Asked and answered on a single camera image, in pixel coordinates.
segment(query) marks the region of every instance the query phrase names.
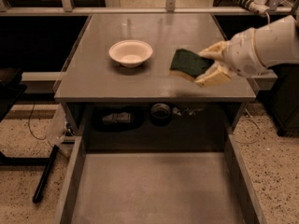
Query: open drawer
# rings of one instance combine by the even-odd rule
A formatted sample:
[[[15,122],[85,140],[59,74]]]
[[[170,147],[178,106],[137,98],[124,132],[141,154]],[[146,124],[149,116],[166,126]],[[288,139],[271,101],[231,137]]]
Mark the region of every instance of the open drawer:
[[[219,105],[181,109],[163,127],[146,115],[121,133],[94,129],[97,108],[85,109],[54,223],[243,222],[236,194],[248,194],[232,189],[242,175],[228,169],[233,137]]]

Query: bowl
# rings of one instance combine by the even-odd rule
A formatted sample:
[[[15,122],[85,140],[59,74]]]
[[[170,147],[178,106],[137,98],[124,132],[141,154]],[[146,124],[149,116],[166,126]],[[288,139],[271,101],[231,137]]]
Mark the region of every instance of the bowl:
[[[134,68],[146,61],[152,54],[151,46],[143,41],[124,40],[114,44],[110,57],[125,67]]]

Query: terrazzo floor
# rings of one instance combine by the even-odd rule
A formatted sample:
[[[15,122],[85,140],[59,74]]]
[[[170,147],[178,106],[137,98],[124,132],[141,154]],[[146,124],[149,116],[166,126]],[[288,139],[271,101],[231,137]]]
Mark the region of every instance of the terrazzo floor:
[[[57,105],[15,105],[0,123],[0,150],[6,156],[48,157],[47,135]],[[240,156],[268,224],[299,223],[299,133],[278,137],[260,103],[249,104],[235,129]],[[30,117],[31,132],[28,128]],[[68,160],[58,155],[41,203],[32,203],[42,167],[0,167],[0,223],[51,223]]]

